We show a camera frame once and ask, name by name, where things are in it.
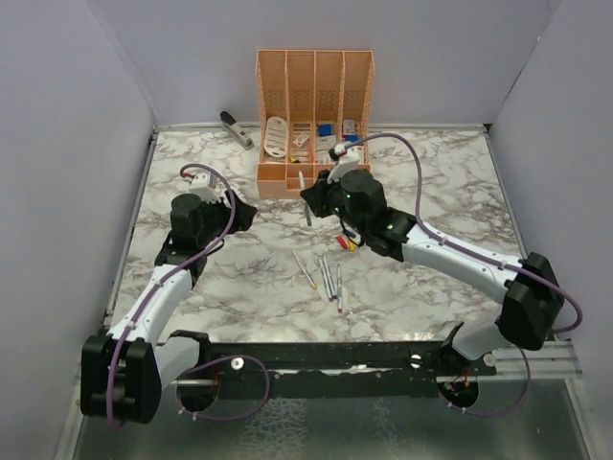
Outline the white pen yellow tip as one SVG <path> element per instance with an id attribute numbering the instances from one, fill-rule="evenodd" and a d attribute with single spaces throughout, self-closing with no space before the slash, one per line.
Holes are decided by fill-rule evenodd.
<path id="1" fill-rule="evenodd" d="M 301 261 L 300 257 L 298 256 L 297 252 L 294 249 L 291 249 L 291 254 L 294 258 L 294 260 L 296 261 L 296 264 L 298 265 L 298 267 L 300 268 L 301 272 L 304 274 L 304 276 L 307 279 L 308 284 L 313 288 L 313 289 L 317 289 L 318 286 L 315 283 L 313 277 L 311 276 L 311 274 L 308 272 L 307 267 L 303 264 L 303 262 Z"/>

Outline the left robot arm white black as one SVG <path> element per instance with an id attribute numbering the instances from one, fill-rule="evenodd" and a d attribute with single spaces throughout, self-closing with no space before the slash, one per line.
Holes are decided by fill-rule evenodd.
<path id="1" fill-rule="evenodd" d="M 172 200 L 170 231 L 145 290 L 107 334 L 92 335 L 82 346 L 82 415 L 147 424 L 173 380 L 183 372 L 194 379 L 209 372 L 212 356 L 196 334 L 179 333 L 164 345 L 158 340 L 196 285 L 209 254 L 226 236 L 248 230 L 257 212 L 234 191 L 214 201 L 194 194 Z"/>

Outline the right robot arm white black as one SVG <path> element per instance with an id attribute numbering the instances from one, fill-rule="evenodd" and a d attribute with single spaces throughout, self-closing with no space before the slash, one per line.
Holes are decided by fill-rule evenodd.
<path id="1" fill-rule="evenodd" d="M 456 326 L 443 343 L 440 363 L 461 375 L 483 355 L 508 345 L 538 351 L 563 305 L 555 273 L 544 256 L 496 256 L 463 244 L 417 217 L 388 205 L 382 184 L 366 170 L 330 181 L 319 173 L 301 196 L 317 218 L 336 216 L 353 228 L 374 253 L 401 263 L 423 265 L 478 289 L 500 310 Z"/>

